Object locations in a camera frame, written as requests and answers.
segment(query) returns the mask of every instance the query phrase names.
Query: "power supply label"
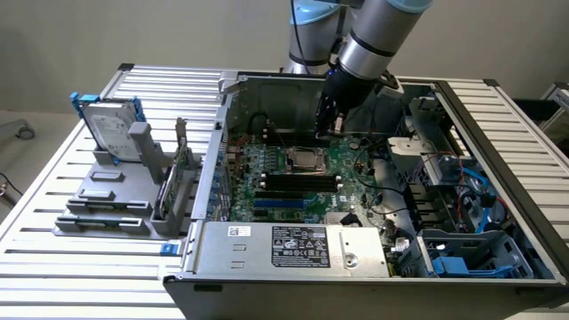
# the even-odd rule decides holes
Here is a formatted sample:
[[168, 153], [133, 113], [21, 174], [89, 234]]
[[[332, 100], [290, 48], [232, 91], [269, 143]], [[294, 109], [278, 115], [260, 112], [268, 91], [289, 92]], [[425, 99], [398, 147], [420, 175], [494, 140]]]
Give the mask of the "power supply label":
[[329, 268], [326, 228], [273, 227], [270, 262], [280, 268]]

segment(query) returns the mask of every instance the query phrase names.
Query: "white wall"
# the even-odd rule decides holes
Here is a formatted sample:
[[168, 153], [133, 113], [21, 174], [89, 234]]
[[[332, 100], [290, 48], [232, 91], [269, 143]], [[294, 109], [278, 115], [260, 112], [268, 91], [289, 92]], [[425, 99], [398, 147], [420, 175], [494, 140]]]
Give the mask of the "white wall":
[[[434, 0], [390, 70], [497, 79], [540, 96], [569, 76], [568, 0]], [[0, 109], [71, 112], [121, 62], [276, 69], [288, 0], [0, 0]]]

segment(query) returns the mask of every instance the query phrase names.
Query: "gray plastic bracket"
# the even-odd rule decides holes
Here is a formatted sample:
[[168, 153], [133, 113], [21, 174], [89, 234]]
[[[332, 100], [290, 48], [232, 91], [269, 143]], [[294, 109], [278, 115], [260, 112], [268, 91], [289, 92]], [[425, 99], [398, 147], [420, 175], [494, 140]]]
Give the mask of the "gray plastic bracket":
[[132, 140], [134, 140], [140, 149], [140, 160], [148, 168], [152, 181], [161, 184], [164, 181], [164, 172], [161, 171], [161, 161], [154, 152], [154, 144], [150, 136], [150, 125], [146, 122], [134, 122], [128, 131]]

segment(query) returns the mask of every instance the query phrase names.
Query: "capacitor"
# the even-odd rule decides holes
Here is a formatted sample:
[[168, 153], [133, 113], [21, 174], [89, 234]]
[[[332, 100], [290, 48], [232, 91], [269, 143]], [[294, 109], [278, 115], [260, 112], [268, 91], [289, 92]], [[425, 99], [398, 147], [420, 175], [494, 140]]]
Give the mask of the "capacitor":
[[360, 148], [360, 144], [358, 144], [356, 141], [352, 141], [352, 142], [348, 144], [348, 147], [349, 147], [349, 149], [352, 149], [352, 150], [357, 150], [357, 149]]

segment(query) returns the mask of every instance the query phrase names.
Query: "side panel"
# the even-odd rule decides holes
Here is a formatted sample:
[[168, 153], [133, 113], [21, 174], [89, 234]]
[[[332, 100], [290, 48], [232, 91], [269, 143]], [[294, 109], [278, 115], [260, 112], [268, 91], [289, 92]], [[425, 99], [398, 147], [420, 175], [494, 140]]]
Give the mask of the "side panel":
[[164, 286], [186, 319], [498, 320], [540, 305], [540, 288], [384, 283], [190, 283]]

